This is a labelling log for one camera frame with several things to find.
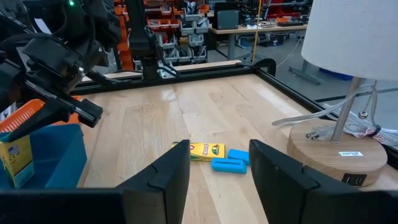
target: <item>white lamp shade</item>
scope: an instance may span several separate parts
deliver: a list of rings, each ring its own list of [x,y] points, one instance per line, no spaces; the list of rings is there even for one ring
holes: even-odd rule
[[[398,0],[314,0],[302,49],[320,68],[398,80]]]

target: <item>wooden table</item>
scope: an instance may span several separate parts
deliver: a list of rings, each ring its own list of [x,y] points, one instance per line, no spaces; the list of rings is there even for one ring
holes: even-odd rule
[[[256,30],[256,28],[247,28],[247,27],[239,26],[237,29],[229,29],[229,30],[218,30],[218,29],[210,28],[210,31],[217,35],[229,34],[227,59],[233,60],[235,58],[236,35],[238,35],[238,34],[253,34],[256,31],[258,31],[258,33],[265,33],[265,32],[286,32],[286,31],[305,30],[305,29],[307,29],[307,25],[291,26],[291,27],[275,26],[275,27],[270,27],[270,28],[259,27],[258,30]]]
[[[209,67],[225,63],[189,65]],[[290,128],[271,122],[308,111],[256,75],[218,78],[86,96],[104,108],[94,129],[82,126],[88,162],[85,187],[114,187],[160,157],[172,142],[225,143],[247,151],[258,139],[286,152]],[[362,188],[398,189],[398,172]],[[213,172],[209,162],[191,162],[183,223],[267,223],[251,171]]]

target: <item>blue block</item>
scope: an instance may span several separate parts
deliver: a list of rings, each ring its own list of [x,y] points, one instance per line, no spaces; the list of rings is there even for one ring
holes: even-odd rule
[[[30,134],[30,144],[35,174],[22,189],[76,188],[87,161],[79,125],[44,127]],[[11,188],[0,167],[0,189]]]
[[[211,160],[211,167],[219,172],[234,172],[245,174],[247,172],[246,164],[239,159],[219,159],[214,158]]]
[[[249,153],[246,151],[230,149],[228,151],[228,159],[240,159],[246,165],[250,165]]]

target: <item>lamp base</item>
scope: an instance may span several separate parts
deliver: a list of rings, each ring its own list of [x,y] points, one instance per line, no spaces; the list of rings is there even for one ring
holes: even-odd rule
[[[306,134],[313,128],[335,124],[322,119],[296,124],[290,131],[287,154],[336,180],[354,187],[377,181],[387,164],[384,148],[373,138],[356,138],[343,133],[338,143],[330,140],[311,140]]]

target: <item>yellow box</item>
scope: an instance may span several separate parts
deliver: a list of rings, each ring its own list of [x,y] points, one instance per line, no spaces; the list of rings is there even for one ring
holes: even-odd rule
[[[21,188],[34,174],[29,135],[13,142],[0,142],[1,162],[8,181]]]
[[[191,142],[192,161],[211,161],[212,158],[225,158],[225,144]]]

